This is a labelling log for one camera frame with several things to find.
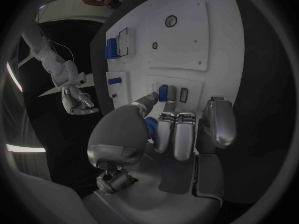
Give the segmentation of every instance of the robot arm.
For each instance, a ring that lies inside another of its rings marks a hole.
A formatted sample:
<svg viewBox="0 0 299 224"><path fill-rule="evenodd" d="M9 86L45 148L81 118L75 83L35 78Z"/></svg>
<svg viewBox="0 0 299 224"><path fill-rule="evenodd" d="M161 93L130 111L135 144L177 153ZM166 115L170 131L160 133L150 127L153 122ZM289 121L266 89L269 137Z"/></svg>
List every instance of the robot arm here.
<svg viewBox="0 0 299 224"><path fill-rule="evenodd" d="M86 82L86 75L83 72L78 74L74 62L65 61L51 49L50 42L41 36L34 19L30 20L21 34L33 56L42 62L44 69L51 74L55 87L62 92L62 103L66 111L70 114L98 112L99 109L92 109L94 104L90 96L76 87Z"/></svg>

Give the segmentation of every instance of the person's arm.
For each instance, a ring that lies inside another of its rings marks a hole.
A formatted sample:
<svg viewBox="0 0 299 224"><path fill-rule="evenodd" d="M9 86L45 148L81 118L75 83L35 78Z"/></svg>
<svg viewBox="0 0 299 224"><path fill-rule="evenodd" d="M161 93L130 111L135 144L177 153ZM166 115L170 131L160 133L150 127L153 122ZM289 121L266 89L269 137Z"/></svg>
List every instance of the person's arm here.
<svg viewBox="0 0 299 224"><path fill-rule="evenodd" d="M113 0L104 0L104 1L97 1L97 0L82 0L84 4L91 5L91 6L108 6Z"/></svg>

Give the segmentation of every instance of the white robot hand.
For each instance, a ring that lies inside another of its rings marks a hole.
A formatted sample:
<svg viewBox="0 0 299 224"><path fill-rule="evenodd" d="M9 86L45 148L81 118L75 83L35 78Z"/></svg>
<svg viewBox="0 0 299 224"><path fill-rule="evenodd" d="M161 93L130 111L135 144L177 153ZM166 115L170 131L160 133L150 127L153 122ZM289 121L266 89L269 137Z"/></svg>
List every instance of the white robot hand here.
<svg viewBox="0 0 299 224"><path fill-rule="evenodd" d="M61 89L62 103L65 110L70 114L91 114L99 111L92 109L94 104L90 101L90 95L83 93L78 87L68 85Z"/></svg>

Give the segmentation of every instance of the mounting hole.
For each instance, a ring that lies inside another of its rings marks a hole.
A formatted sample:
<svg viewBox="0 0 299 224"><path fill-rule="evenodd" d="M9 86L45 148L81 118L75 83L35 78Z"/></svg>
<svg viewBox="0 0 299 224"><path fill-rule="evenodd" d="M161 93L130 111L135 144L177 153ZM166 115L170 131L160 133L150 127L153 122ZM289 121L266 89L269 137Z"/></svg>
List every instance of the mounting hole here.
<svg viewBox="0 0 299 224"><path fill-rule="evenodd" d="M154 42L154 43L152 44L152 47L153 47L153 49L157 49L157 48L158 48L158 43Z"/></svg>
<svg viewBox="0 0 299 224"><path fill-rule="evenodd" d="M173 16L173 15L169 16L165 20L165 25L167 27L173 27L174 25L176 25L176 23L177 23L177 18L176 18L176 16Z"/></svg>

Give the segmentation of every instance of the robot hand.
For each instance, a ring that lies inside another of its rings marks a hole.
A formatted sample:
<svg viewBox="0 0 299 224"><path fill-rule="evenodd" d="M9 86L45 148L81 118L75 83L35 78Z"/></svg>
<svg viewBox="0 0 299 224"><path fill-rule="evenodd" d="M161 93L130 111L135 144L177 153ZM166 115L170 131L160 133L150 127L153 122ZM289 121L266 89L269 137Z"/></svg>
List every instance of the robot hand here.
<svg viewBox="0 0 299 224"><path fill-rule="evenodd" d="M83 93L73 85L65 86L62 91L62 103L65 110L70 114L91 114L98 112L98 108L92 109L94 104L90 101L90 95Z"/></svg>

